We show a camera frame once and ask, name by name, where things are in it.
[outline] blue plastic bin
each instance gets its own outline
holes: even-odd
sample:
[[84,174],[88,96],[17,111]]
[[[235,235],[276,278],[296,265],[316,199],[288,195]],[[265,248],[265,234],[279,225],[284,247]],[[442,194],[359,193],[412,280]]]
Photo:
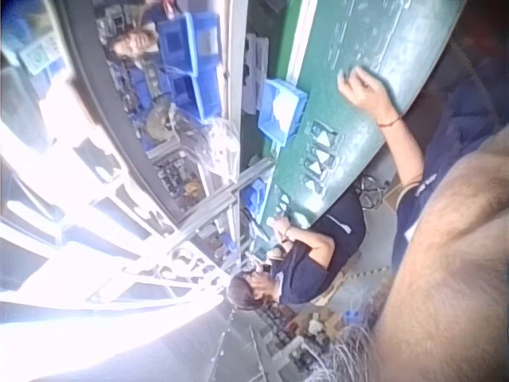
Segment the blue plastic bin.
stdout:
[[[280,120],[276,119],[274,101],[281,105],[277,113],[284,116],[286,126],[282,127]],[[265,80],[258,128],[273,141],[286,146],[288,138],[297,132],[307,102],[308,95],[292,84],[280,79]]]
[[202,71],[198,77],[168,75],[173,102],[201,123],[221,114],[221,98],[216,68]]
[[240,191],[240,198],[252,216],[258,215],[265,200],[266,184],[256,179],[251,185]]
[[221,61],[220,18],[213,12],[190,14],[157,24],[159,49],[166,68],[198,76]]

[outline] workbench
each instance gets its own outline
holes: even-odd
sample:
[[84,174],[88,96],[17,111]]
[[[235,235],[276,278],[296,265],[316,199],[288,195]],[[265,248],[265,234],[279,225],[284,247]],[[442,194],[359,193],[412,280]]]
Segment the workbench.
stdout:
[[[361,174],[383,144],[374,121],[338,92],[338,72],[349,73],[361,65],[375,73],[389,85],[397,108],[406,112],[437,63],[465,3],[302,0],[289,6],[277,73],[283,77],[287,69],[286,80],[308,92],[309,101],[299,130],[278,153],[260,219],[267,233],[272,234],[272,229],[266,220],[274,216],[282,195],[289,199],[288,211],[305,218],[294,222],[307,228]],[[331,154],[339,165],[329,174],[321,195],[302,181],[315,121],[337,134]]]

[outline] green tabletop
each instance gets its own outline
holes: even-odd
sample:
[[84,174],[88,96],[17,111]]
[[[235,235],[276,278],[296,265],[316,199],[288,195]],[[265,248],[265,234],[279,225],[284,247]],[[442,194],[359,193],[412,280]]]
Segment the green tabletop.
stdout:
[[[309,93],[309,101],[298,132],[279,154],[262,216],[267,233],[272,230],[266,219],[275,214],[282,195],[289,199],[288,211],[299,212],[307,220],[300,225],[312,224],[383,144],[374,122],[337,91],[338,72],[362,65],[378,73],[405,112],[433,70],[464,4],[465,0],[318,1],[297,82],[298,88]],[[296,23],[287,24],[294,28]],[[336,145],[330,150],[336,165],[328,171],[322,194],[311,191],[303,181],[305,160],[314,141],[310,131],[317,123],[336,134]]]

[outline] bracelet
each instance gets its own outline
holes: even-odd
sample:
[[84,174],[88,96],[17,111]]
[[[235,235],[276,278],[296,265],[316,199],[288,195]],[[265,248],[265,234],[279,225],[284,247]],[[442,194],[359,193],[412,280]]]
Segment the bracelet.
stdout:
[[390,126],[394,125],[396,122],[400,121],[401,118],[402,118],[402,116],[400,115],[397,119],[395,119],[391,123],[378,123],[377,122],[376,124],[379,125],[379,127],[381,127],[381,128],[390,127]]
[[284,236],[285,238],[287,238],[287,239],[288,239],[288,236],[287,236],[286,234],[288,233],[288,231],[289,231],[289,229],[290,229],[290,228],[292,228],[292,226],[291,226],[291,225],[290,225],[290,226],[286,229],[285,234],[283,235],[283,236]]

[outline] wrist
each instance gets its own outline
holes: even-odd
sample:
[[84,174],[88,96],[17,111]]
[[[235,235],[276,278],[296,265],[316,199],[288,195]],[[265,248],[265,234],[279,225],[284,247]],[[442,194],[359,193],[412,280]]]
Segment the wrist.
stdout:
[[391,123],[397,121],[401,118],[401,115],[391,107],[387,111],[384,111],[383,113],[380,113],[375,117],[375,121],[378,125],[390,125]]

